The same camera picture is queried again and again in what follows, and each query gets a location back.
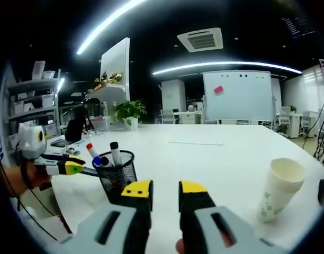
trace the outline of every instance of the blue marker cap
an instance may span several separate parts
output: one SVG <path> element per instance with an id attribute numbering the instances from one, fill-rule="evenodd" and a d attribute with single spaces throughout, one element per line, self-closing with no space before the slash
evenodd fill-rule
<path id="1" fill-rule="evenodd" d="M 101 158 L 99 156 L 96 156 L 93 159 L 93 164 L 95 164 L 95 166 L 100 167 L 101 166 Z"/>

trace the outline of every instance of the white plant pot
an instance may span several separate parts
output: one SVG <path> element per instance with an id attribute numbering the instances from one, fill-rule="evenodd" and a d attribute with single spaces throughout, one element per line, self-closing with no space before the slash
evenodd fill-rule
<path id="1" fill-rule="evenodd" d="M 126 119 L 123 119 L 123 121 L 124 121 L 125 127 L 128 131 L 137 131 L 138 126 L 139 126 L 138 118 L 134 118 L 131 116 Z"/>

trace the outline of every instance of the black ceiling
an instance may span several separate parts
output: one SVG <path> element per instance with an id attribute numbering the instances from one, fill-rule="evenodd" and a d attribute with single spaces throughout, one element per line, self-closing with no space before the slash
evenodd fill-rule
<path id="1" fill-rule="evenodd" d="M 189 69 L 159 78 L 151 75 L 156 70 L 225 60 L 268 62 L 304 70 L 324 58 L 324 44 L 317 29 L 303 24 L 300 33 L 312 33 L 294 38 L 283 21 L 305 19 L 290 0 L 147 0 L 112 23 L 82 55 L 76 55 L 93 28 L 126 2 L 128 0 L 15 2 L 8 15 L 15 21 L 10 31 L 13 35 L 10 57 L 17 78 L 29 79 L 33 62 L 45 60 L 46 69 L 61 68 L 68 80 L 87 81 L 69 83 L 65 89 L 84 89 L 89 81 L 99 76 L 101 55 L 129 37 L 130 60 L 133 61 L 130 63 L 131 97 L 142 98 L 148 107 L 156 108 L 161 101 L 157 87 L 161 80 L 218 68 Z M 176 37 L 216 27 L 222 30 L 222 50 L 189 53 Z M 287 71 L 271 71 L 293 76 Z M 185 82 L 198 83 L 198 80 L 187 78 Z M 188 94 L 196 94 L 197 86 L 190 87 L 193 91 Z"/>

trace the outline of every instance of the whiteboard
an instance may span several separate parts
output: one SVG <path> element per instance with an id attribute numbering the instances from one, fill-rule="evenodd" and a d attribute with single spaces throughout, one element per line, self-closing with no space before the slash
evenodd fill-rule
<path id="1" fill-rule="evenodd" d="M 273 121 L 274 103 L 268 71 L 204 72 L 205 114 L 208 120 Z M 221 92 L 215 89 L 222 86 Z"/>

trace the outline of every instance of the pink sticky note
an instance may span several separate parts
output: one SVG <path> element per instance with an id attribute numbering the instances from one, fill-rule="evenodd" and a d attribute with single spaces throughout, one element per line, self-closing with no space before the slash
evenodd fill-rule
<path id="1" fill-rule="evenodd" d="M 223 91 L 223 87 L 222 87 L 222 86 L 219 86 L 219 87 L 217 87 L 217 88 L 214 89 L 214 92 L 215 92 L 216 94 L 218 94 L 218 93 L 221 92 L 221 91 Z"/>

